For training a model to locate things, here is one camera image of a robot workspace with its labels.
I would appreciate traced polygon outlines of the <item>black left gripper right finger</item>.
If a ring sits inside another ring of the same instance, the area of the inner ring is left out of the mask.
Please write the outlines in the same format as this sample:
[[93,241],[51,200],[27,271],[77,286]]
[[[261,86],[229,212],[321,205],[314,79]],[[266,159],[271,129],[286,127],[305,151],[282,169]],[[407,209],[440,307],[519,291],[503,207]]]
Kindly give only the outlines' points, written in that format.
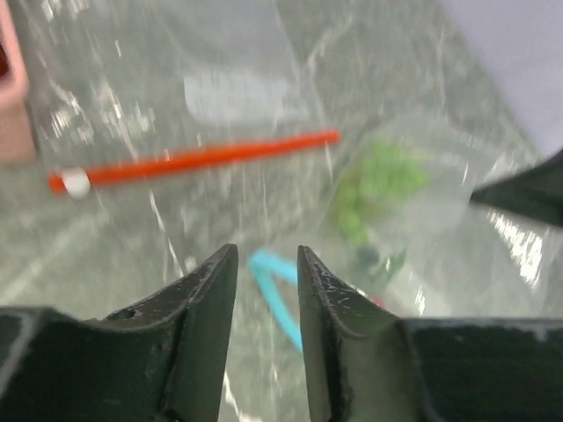
[[559,421],[562,322],[400,317],[297,252],[313,421]]

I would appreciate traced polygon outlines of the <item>blue zip bag with strawberries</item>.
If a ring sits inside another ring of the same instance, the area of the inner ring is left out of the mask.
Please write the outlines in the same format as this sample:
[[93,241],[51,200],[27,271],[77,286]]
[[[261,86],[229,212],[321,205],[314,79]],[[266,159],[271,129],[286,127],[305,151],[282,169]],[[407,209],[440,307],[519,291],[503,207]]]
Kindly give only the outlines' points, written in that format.
[[[344,172],[375,140],[411,151],[428,173],[428,183],[368,223],[368,242],[358,245],[336,228],[331,201]],[[291,344],[300,346],[300,245],[310,247],[358,293],[400,316],[541,316],[561,235],[542,223],[470,202],[476,187],[529,161],[523,149],[496,145],[422,111],[367,133],[314,213],[249,258],[274,320]]]

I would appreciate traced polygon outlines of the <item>orange zip bag with vegetables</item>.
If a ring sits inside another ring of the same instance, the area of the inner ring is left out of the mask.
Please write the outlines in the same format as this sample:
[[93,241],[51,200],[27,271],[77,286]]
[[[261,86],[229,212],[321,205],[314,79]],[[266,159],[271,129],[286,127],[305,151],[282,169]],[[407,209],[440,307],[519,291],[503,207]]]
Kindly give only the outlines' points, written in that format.
[[273,1],[17,1],[54,193],[340,139]]

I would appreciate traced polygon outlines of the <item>pink perforated plastic basket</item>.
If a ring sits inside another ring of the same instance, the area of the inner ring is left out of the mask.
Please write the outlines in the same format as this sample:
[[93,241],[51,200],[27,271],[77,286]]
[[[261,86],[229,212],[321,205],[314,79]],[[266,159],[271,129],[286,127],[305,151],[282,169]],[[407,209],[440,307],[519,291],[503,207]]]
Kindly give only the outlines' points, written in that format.
[[7,72],[1,75],[1,164],[36,157],[32,125],[26,109],[29,79],[7,1],[1,2],[1,48]]

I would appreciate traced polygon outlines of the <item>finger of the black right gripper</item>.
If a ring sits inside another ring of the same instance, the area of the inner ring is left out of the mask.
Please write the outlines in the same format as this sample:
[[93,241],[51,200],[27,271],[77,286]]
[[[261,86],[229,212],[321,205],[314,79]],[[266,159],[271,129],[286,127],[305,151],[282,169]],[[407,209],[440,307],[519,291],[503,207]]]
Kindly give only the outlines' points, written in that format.
[[470,202],[562,226],[562,150],[541,164],[473,190]]

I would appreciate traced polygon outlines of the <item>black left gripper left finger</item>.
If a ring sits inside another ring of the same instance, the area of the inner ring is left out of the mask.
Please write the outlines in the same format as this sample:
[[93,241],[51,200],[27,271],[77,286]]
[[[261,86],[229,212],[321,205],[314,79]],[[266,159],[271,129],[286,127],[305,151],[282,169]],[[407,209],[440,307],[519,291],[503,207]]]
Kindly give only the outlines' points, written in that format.
[[102,320],[1,310],[4,421],[215,421],[238,248]]

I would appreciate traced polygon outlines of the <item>green fake grape bunch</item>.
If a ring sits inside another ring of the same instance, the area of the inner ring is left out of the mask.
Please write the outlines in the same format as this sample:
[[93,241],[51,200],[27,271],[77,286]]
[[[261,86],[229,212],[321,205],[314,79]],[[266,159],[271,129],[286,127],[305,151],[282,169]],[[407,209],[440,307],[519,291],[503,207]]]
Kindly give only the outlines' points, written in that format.
[[340,178],[331,201],[331,217],[341,235],[364,245],[368,223],[389,214],[427,183],[428,173],[411,151],[375,140]]

